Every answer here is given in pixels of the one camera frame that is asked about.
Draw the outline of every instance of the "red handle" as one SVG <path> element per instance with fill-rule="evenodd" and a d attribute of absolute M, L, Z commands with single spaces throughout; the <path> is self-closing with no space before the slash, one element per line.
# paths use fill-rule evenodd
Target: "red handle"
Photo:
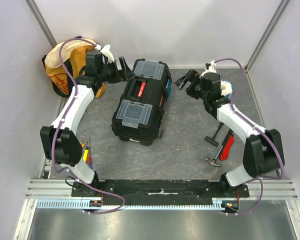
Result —
<path fill-rule="evenodd" d="M 223 149 L 223 152 L 221 153 L 220 155 L 220 160 L 221 161 L 225 161 L 227 160 L 228 158 L 228 155 L 229 155 L 229 151 L 230 151 L 230 148 L 231 148 L 231 145 L 234 143 L 234 136 L 233 135 L 230 135 L 229 136 L 229 140 L 228 142 L 226 143 L 224 149 Z"/>

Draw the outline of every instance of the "black mallet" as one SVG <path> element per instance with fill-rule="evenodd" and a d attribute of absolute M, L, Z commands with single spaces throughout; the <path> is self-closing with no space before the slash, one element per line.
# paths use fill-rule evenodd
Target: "black mallet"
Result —
<path fill-rule="evenodd" d="M 215 134 L 213 135 L 213 137 L 209 137 L 209 136 L 206 136 L 204 138 L 204 140 L 206 140 L 208 143 L 212 144 L 213 146 L 216 146 L 218 147 L 219 143 L 217 141 L 215 141 L 215 138 L 218 134 L 218 132 L 220 131 L 220 129 L 222 128 L 222 126 L 224 125 L 223 122 L 220 122 L 219 126 L 218 126 L 218 129 L 216 130 Z"/>

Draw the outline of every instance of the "toolbox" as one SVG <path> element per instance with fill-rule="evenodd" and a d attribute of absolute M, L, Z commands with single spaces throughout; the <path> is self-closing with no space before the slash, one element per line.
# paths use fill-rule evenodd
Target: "toolbox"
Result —
<path fill-rule="evenodd" d="M 112 131 L 123 141 L 150 146 L 158 137 L 164 105 L 171 93 L 167 64 L 138 59 L 112 117 Z"/>

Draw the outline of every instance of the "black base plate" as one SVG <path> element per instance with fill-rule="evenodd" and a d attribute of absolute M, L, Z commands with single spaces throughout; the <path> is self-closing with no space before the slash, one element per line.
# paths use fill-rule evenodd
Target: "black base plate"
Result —
<path fill-rule="evenodd" d="M 211 205 L 212 198 L 236 198 L 237 190 L 241 198 L 249 197 L 246 185 L 222 192 L 218 181 L 209 180 L 100 180 L 97 188 L 124 197 L 127 206 Z M 156 194 L 162 191 L 170 194 Z M 75 182 L 71 196 L 101 197 L 101 194 Z M 104 195 L 103 205 L 121 203 L 117 197 Z"/>

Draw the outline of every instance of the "transparent lid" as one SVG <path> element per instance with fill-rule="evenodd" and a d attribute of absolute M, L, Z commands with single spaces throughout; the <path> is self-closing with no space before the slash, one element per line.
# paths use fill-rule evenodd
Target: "transparent lid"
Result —
<path fill-rule="evenodd" d="M 137 129 L 139 124 L 148 124 L 152 105 L 122 100 L 115 118 L 122 119 L 122 125 Z"/>
<path fill-rule="evenodd" d="M 135 66 L 134 74 L 136 76 L 161 80 L 164 68 L 165 66 L 157 61 L 138 61 Z"/>

